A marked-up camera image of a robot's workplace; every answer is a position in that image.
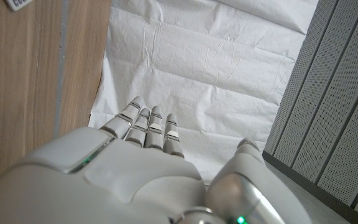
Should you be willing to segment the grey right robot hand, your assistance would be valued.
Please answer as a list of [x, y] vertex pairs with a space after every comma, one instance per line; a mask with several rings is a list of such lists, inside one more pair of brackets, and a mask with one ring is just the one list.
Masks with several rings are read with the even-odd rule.
[[99, 129], [78, 128], [0, 178], [0, 223], [310, 223], [243, 139], [210, 184], [183, 153], [174, 114], [141, 97]]

